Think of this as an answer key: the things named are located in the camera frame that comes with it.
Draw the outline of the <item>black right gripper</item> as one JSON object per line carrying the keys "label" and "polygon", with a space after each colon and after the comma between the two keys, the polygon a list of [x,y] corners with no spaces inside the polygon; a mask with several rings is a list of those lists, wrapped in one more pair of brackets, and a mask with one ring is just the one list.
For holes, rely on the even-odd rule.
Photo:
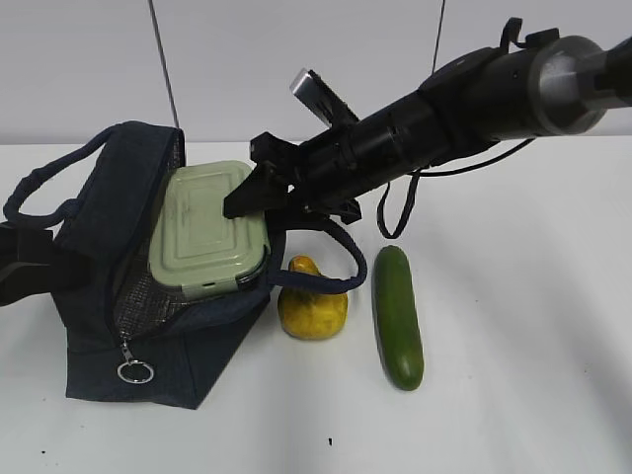
{"label": "black right gripper", "polygon": [[355,198],[375,188],[368,142],[351,125],[333,127],[300,144],[269,132],[251,140],[256,167],[223,202],[226,218],[266,212],[270,230],[324,225],[332,216],[360,220]]}

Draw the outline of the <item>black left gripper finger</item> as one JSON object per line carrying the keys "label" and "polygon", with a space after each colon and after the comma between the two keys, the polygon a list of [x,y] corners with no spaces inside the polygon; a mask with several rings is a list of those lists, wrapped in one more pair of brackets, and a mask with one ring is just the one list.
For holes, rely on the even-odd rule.
{"label": "black left gripper finger", "polygon": [[1,223],[1,305],[35,294],[79,288],[90,281],[92,261],[53,242],[51,230]]}

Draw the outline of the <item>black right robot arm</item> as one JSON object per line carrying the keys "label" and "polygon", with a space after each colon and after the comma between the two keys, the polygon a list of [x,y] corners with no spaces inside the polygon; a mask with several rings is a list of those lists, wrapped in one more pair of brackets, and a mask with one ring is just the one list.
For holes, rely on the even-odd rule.
{"label": "black right robot arm", "polygon": [[631,104],[631,44],[605,50],[551,31],[517,51],[484,47],[444,65],[420,87],[357,117],[312,70],[293,95],[327,128],[300,144],[262,133],[255,169],[224,200],[228,218],[259,211],[361,217],[357,198],[417,170],[470,157],[512,139],[581,134]]}

